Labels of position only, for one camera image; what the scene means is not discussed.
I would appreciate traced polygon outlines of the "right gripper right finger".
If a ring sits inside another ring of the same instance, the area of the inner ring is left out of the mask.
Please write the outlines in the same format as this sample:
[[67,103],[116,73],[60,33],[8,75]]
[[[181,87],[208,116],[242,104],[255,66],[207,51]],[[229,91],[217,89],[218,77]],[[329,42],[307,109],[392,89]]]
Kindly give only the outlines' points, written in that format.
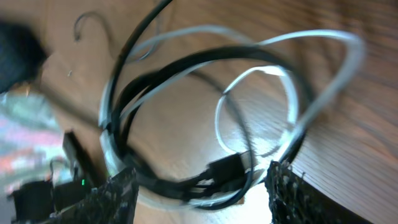
[[294,174],[288,163],[272,161],[264,185],[274,224],[371,224]]

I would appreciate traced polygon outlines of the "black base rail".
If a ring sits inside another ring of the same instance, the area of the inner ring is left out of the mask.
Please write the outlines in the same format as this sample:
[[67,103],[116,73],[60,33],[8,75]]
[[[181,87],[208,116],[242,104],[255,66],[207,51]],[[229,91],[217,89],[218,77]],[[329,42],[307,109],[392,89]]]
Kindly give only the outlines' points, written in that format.
[[64,134],[67,158],[51,159],[50,177],[23,184],[7,196],[14,207],[11,223],[39,223],[83,200],[105,183],[88,152],[73,131]]

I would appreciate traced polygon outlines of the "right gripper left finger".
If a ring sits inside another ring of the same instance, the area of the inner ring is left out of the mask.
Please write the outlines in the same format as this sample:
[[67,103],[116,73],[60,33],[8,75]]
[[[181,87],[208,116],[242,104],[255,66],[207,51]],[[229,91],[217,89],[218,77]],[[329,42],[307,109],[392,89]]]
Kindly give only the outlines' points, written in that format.
[[132,223],[138,192],[136,171],[125,168],[83,200],[39,223]]

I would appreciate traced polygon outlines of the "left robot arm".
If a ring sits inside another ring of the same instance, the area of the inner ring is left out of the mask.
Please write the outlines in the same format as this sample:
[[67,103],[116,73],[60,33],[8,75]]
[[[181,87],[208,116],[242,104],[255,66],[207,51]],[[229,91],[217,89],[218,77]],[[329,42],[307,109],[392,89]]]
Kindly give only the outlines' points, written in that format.
[[1,93],[35,80],[48,55],[25,24],[1,21]]

